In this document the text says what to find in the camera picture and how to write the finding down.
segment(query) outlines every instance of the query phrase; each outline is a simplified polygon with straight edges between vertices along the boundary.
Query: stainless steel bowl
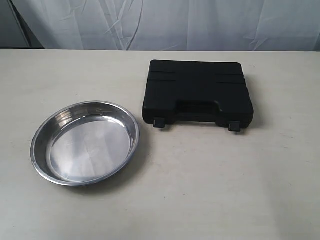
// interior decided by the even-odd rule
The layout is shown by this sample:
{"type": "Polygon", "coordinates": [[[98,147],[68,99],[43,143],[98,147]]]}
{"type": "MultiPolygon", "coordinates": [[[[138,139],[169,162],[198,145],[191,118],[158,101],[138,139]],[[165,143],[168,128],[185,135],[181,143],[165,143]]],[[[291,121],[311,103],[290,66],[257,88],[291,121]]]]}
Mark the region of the stainless steel bowl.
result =
{"type": "Polygon", "coordinates": [[[58,111],[41,125],[31,143],[31,161],[50,182],[90,185],[128,163],[139,135],[137,121],[123,107],[82,102],[58,111]]]}

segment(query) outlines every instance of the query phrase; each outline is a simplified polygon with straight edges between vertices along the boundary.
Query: table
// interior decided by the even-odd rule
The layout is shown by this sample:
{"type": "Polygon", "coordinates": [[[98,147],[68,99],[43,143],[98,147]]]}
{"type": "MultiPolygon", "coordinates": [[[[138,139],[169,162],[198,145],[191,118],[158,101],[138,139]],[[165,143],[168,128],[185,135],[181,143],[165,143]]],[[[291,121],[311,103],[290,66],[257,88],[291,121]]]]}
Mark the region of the table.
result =
{"type": "Polygon", "coordinates": [[[320,239],[320,52],[0,50],[0,239],[320,239]],[[147,125],[152,59],[239,62],[255,109],[233,134],[214,124],[147,125]],[[43,179],[38,127],[74,103],[127,108],[138,150],[88,187],[43,179]]]}

